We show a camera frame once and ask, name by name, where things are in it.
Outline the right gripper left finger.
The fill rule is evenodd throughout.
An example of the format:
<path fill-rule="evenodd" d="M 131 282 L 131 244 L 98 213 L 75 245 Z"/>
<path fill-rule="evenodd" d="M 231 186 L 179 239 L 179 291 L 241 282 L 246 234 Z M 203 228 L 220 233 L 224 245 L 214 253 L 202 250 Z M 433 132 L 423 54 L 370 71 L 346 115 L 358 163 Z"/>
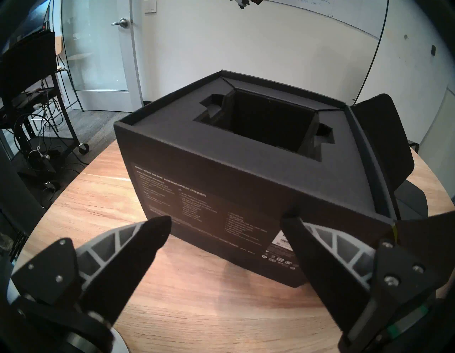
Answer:
<path fill-rule="evenodd" d="M 79 248 L 51 243 L 13 276 L 12 306 L 29 320 L 82 337 L 111 337 L 130 297 L 171 232 L 170 216 L 106 231 Z"/>

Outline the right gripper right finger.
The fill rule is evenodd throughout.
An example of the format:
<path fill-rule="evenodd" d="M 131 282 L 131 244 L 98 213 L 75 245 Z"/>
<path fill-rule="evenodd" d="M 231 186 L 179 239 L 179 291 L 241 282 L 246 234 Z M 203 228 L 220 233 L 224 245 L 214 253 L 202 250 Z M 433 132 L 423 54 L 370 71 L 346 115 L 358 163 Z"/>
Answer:
<path fill-rule="evenodd" d="M 297 216 L 280 227 L 342 332 L 340 343 L 415 343 L 425 335 L 440 280 L 411 252 L 385 239 L 375 250 L 340 234 L 330 246 Z"/>

